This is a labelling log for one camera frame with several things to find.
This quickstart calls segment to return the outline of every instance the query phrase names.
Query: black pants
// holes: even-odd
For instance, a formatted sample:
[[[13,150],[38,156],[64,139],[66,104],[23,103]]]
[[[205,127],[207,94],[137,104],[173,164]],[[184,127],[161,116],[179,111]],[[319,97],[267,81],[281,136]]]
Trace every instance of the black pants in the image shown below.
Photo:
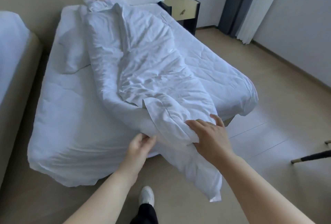
[[[145,203],[140,205],[137,216],[130,224],[159,224],[159,222],[152,205]]]

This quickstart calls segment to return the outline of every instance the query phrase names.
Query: left hand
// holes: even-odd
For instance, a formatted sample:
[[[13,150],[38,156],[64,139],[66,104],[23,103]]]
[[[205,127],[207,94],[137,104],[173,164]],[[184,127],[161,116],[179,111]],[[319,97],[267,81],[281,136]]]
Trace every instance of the left hand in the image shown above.
[[[130,181],[131,186],[136,182],[138,173],[143,167],[148,152],[154,147],[156,136],[148,137],[142,133],[136,135],[130,142],[126,157],[119,165],[118,172]]]

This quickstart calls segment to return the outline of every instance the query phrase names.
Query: chair leg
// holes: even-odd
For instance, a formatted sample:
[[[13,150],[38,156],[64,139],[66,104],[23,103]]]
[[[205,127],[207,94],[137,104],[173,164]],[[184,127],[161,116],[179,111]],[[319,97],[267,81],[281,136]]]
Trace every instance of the chair leg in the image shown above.
[[[315,160],[315,159],[324,159],[324,158],[329,158],[329,157],[331,157],[331,150],[319,152],[318,154],[309,155],[306,157],[302,157],[300,159],[293,159],[293,160],[291,160],[291,163],[294,164],[294,163]]]

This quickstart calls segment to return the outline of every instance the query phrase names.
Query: beige tile floor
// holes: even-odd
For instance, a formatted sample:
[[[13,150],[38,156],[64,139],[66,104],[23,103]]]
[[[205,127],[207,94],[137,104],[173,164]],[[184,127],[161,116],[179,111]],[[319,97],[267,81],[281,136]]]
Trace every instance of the beige tile floor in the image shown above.
[[[259,93],[259,105],[227,127],[235,152],[316,223],[331,220],[331,159],[291,165],[291,159],[328,150],[331,139],[331,93],[254,44],[242,45],[216,29],[197,38],[246,74]],[[42,68],[39,69],[40,81]],[[0,191],[1,224],[56,224],[70,216],[102,183],[66,188],[28,167],[31,134],[40,82],[36,82],[8,172]],[[149,159],[132,187],[118,223],[137,212],[143,185],[155,192],[159,223],[247,223],[229,185],[222,202],[209,203],[162,157]]]

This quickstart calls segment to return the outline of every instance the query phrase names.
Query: white sneaker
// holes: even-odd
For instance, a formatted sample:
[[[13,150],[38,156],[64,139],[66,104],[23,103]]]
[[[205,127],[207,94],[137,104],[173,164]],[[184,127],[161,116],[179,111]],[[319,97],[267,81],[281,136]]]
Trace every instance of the white sneaker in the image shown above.
[[[151,187],[145,186],[140,192],[139,205],[148,203],[154,207],[154,193]]]

